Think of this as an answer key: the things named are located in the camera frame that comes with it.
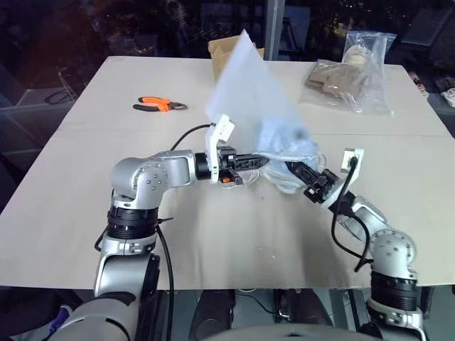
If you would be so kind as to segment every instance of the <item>clear plastic bag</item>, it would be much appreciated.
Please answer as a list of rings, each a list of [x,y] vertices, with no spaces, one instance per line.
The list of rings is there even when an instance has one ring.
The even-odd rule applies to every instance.
[[[366,114],[393,114],[385,95],[384,57],[395,34],[351,31],[343,62],[318,60],[302,82],[301,102]]]

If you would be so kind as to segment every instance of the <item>desk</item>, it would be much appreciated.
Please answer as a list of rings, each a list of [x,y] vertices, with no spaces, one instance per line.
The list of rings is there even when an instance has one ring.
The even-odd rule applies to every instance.
[[[70,110],[0,216],[0,285],[92,288],[106,225],[109,173],[127,156],[170,148],[188,128],[207,122],[213,88],[210,60],[111,57]],[[402,67],[387,66],[395,118],[364,117],[298,104],[311,63],[270,62],[327,155],[339,170],[343,149],[365,149],[352,191],[410,234],[418,248],[419,284],[455,282],[455,148],[444,125]],[[140,96],[186,103],[184,112],[138,112]],[[179,148],[202,151],[203,131]],[[223,190],[208,182],[165,193],[160,217],[177,289],[366,287],[367,266],[330,240],[331,215],[303,195],[285,195],[263,179]],[[361,250],[343,229],[340,240]],[[158,243],[156,253],[162,255]],[[159,288],[167,288],[161,262]]]

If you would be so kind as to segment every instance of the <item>table surface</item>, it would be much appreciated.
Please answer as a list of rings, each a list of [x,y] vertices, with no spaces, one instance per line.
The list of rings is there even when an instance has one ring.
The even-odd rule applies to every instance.
[[[455,282],[455,148],[445,126],[401,66],[387,65],[395,117],[299,104],[312,63],[269,62],[313,139],[337,172],[343,149],[365,149],[352,191],[369,199],[418,248],[419,284]],[[128,156],[166,150],[187,129],[207,123],[210,60],[110,57],[54,133],[0,216],[0,285],[92,288],[106,225],[109,175]],[[132,109],[141,96],[168,97],[188,110]],[[197,131],[179,148],[202,151]],[[177,289],[368,287],[370,270],[330,239],[331,215],[303,195],[285,195],[263,179],[226,190],[208,182],[165,193],[160,217]],[[344,229],[340,240],[361,250]],[[158,243],[156,253],[162,255]],[[161,262],[159,288],[167,288]]]

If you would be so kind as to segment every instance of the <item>orange-handled pliers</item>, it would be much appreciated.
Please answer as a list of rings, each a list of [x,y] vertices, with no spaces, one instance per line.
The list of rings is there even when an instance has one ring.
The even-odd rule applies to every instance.
[[[135,104],[133,108],[143,112],[168,112],[169,110],[184,110],[188,108],[184,104],[171,102],[167,98],[140,97],[138,101],[142,104]]]

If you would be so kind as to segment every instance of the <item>cardboard box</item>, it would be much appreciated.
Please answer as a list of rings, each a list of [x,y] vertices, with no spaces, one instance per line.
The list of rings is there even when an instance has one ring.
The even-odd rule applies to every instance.
[[[213,76],[215,77],[215,81],[218,80],[223,72],[238,38],[239,36],[233,36],[208,42],[208,52],[210,52],[212,58]],[[264,48],[257,48],[256,51],[264,58]]]

